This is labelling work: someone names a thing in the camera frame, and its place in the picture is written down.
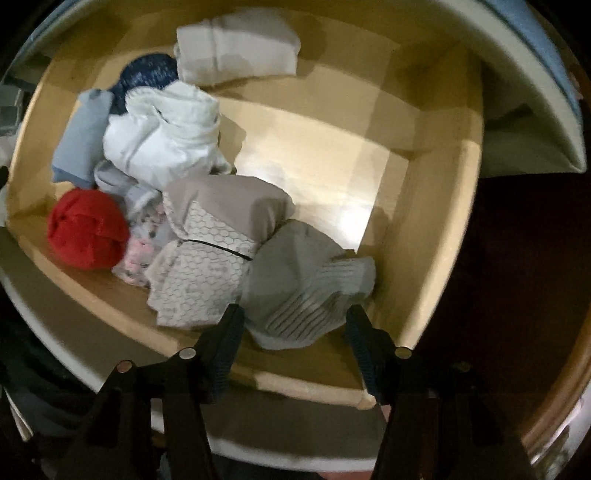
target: folded clothing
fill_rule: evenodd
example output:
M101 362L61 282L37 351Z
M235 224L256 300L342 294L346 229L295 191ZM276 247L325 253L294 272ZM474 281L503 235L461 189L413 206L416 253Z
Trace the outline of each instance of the folded clothing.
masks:
M239 78L295 75L300 39L269 8L244 8L231 15L177 29L174 47L179 78L213 86Z
M180 240L146 271L148 305L158 325L189 329L219 322L239 296L246 265L294 206L254 177L194 173L168 186L164 209Z
M261 247L239 302L261 347L302 348L345 323L347 309L374 289L375 264L371 257L344 254L334 240L297 220Z
M163 89L178 80L177 62L165 53L149 53L129 62L121 71L119 81L109 91L113 93L111 114L127 112L125 95L136 87Z
M95 168L95 182L100 191L111 195L131 223L143 216L149 205L162 203L162 193L138 183L106 159Z
M94 169L103 158L103 135L109 123L113 94L87 90L78 97L80 106L72 116L54 154L53 181L69 181L81 189L95 186Z
M138 220L130 224L129 242L123 259L113 267L113 274L137 287L147 287L145 271L156 255L177 236L168 223L164 206L148 205Z
M199 88L174 82L164 90L127 93L128 113L109 117L105 157L125 174L157 190L190 170L230 173L217 147L219 102Z
M67 265L112 268L123 258L129 230L109 195L98 190L73 189L51 211L47 238Z

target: gray cloth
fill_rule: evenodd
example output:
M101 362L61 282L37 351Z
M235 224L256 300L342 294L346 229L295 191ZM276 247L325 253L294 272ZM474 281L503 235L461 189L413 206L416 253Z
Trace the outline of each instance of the gray cloth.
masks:
M103 159L99 162L94 177L99 190L113 197L128 222L138 221L148 205L156 205L162 201L162 195L158 190L138 183L109 160Z
M246 327L269 350L302 348L345 323L373 290L371 257L345 251L311 225L292 220L259 250L242 286Z
M249 260L292 214L293 203L254 177L193 174L168 185L164 209L180 240L145 272L148 305L158 325L190 329L216 324L237 301Z
M53 181L69 181L81 189L95 186L94 170L103 157L113 94L87 90L78 97L81 105L70 120L53 154Z

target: honeycomb patterned fabric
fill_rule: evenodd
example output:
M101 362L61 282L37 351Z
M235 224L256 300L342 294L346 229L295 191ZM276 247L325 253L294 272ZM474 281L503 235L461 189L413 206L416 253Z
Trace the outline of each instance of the honeycomb patterned fabric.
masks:
M215 210L216 198L223 209L214 216L204 205ZM166 245L145 273L148 305L158 312L158 325L191 329L219 322L238 300L250 260L292 214L293 203L254 177L195 175L169 185L164 209L179 240ZM266 237L258 236L265 231Z
M252 261L239 301L261 347L303 348L345 323L347 309L374 289L375 263L344 256L307 223L279 228Z

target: wooden surface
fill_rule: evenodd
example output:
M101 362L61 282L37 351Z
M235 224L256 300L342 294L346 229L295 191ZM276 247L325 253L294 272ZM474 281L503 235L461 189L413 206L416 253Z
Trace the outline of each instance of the wooden surface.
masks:
M220 147L239 174L285 188L298 218L375 257L373 318L412 347L443 291L470 211L482 139L479 63L404 8L321 3L281 3L303 45L296 77L213 91L223 116ZM109 272L66 267L51 254L45 216L69 185L50 182L50 162L81 91L109 87L133 58L170 52L177 26L220 12L189 0L126 0L85 19L46 71L13 159L9 229L23 250L92 313L164 355L198 333L155 327L146 292ZM339 330L281 352L263 351L245 334L232 376L294 398L374 404Z

